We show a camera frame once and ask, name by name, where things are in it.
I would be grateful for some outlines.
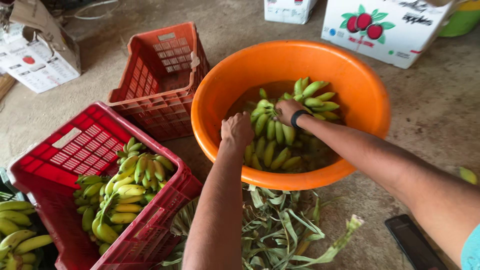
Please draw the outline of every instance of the red plastic crate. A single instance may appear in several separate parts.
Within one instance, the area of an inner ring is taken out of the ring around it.
[[[107,104],[157,141],[193,134],[190,109],[210,66],[193,22],[134,35],[119,88]]]
[[[178,170],[100,257],[98,246],[82,230],[82,216],[73,203],[72,192],[79,188],[74,182],[79,173],[114,175],[118,171],[115,151],[131,136],[150,152],[170,159]],[[59,251],[55,266],[61,270],[148,269],[161,262],[180,239],[169,232],[173,216],[202,189],[179,157],[101,102],[27,151],[9,167],[8,174],[36,206]]]

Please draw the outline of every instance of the hand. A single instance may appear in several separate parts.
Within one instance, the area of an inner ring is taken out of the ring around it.
[[[250,123],[250,114],[246,111],[230,116],[228,120],[222,120],[222,142],[233,144],[242,152],[249,145],[255,134]]]
[[[277,118],[283,124],[292,126],[292,116],[296,111],[304,110],[302,104],[294,99],[282,100],[275,105]]]

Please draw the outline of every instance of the black wristband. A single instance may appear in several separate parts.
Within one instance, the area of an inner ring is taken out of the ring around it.
[[[311,114],[309,112],[307,112],[306,110],[298,110],[296,111],[293,115],[292,115],[292,119],[290,120],[290,123],[292,124],[292,126],[296,129],[300,129],[299,126],[297,126],[297,119],[302,115],[302,114],[308,114],[311,116]]]

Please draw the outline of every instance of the light blue sleeve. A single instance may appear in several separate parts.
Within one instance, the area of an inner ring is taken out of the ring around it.
[[[480,224],[463,244],[461,260],[463,270],[480,270]]]

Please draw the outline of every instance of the smartphone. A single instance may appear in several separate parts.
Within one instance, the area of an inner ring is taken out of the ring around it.
[[[448,270],[408,215],[388,219],[385,225],[415,270]]]

